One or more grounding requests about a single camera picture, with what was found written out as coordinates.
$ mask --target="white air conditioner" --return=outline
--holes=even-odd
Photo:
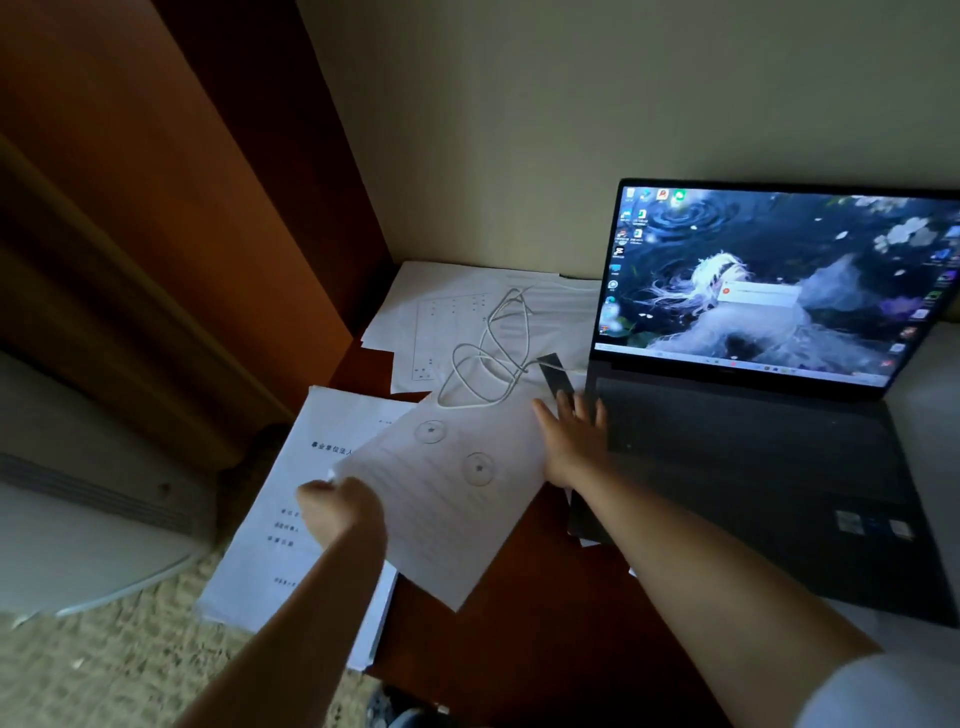
[[[212,483],[0,353],[0,611],[66,615],[207,554]]]

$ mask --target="wooden desk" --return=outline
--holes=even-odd
[[[392,357],[356,342],[330,386],[389,397]],[[399,579],[370,673],[494,726],[729,725],[620,553],[567,535],[551,486],[459,612]]]

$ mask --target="white hair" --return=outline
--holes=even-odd
[[[721,251],[701,259],[689,279],[675,276],[663,287],[654,281],[647,290],[655,298],[647,303],[699,316],[716,306],[717,294],[723,284],[733,280],[749,280],[750,277],[750,271],[740,258]]]

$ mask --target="beige carpet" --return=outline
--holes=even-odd
[[[172,723],[249,633],[202,622],[193,604],[282,443],[274,431],[221,488],[221,544],[193,569],[78,615],[0,619],[0,723],[5,728]],[[376,681],[345,672],[324,726],[359,728]]]

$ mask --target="desktop wallpaper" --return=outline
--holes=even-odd
[[[601,340],[890,375],[958,267],[956,201],[624,188]],[[718,301],[738,281],[799,295],[789,306]]]

